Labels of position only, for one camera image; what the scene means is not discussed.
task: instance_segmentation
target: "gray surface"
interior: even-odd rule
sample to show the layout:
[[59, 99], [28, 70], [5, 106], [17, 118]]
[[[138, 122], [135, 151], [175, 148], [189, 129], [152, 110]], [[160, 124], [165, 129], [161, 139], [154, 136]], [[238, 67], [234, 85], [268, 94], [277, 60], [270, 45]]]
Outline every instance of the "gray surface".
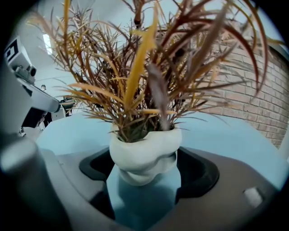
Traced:
[[0, 133], [17, 134], [32, 101], [5, 62], [1, 65], [0, 76]]
[[87, 201], [90, 201], [98, 192], [102, 191], [106, 187], [103, 181], [92, 180], [84, 175], [79, 169], [80, 161], [95, 154], [97, 151], [98, 150], [92, 150], [73, 153], [70, 155], [56, 156], [67, 179]]
[[62, 202], [74, 231], [128, 231], [129, 228], [116, 224], [89, 204], [73, 187], [57, 162], [56, 156], [42, 149], [47, 172], [53, 188]]
[[[220, 178], [214, 188], [200, 198], [180, 199], [151, 231], [235, 230], [262, 211], [276, 189], [249, 165], [200, 150], [194, 153], [213, 161], [219, 168]], [[254, 208], [243, 191], [257, 187], [264, 201]]]

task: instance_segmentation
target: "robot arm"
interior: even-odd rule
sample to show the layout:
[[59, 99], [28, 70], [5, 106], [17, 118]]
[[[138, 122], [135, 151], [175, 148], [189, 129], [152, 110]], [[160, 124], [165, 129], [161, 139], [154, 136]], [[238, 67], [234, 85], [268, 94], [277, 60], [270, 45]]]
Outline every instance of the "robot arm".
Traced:
[[34, 76], [37, 69], [31, 64], [19, 36], [5, 49], [5, 57], [11, 71], [30, 95], [32, 101], [31, 109], [24, 120], [23, 126], [35, 127], [43, 114], [58, 112], [60, 109], [59, 101], [34, 85]]

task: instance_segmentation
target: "white pot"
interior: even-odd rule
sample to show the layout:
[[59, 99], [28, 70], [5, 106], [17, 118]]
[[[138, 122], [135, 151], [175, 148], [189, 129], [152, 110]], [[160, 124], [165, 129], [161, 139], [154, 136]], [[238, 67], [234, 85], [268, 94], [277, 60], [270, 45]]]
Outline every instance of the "white pot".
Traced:
[[141, 186], [176, 166], [181, 141], [182, 133], [177, 126], [170, 131], [149, 132], [135, 143], [122, 142], [112, 133], [109, 152], [120, 168], [121, 177], [131, 185]]

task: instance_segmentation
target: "light fixture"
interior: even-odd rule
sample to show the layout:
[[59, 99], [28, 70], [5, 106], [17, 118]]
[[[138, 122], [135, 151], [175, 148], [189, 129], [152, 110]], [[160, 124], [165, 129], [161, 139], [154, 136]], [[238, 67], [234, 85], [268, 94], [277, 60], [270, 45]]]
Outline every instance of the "light fixture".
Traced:
[[44, 43], [45, 43], [45, 48], [46, 48], [46, 51], [49, 55], [52, 55], [52, 49], [51, 49], [51, 43], [50, 43], [50, 37], [48, 34], [44, 34], [43, 35], [43, 40], [44, 40]]

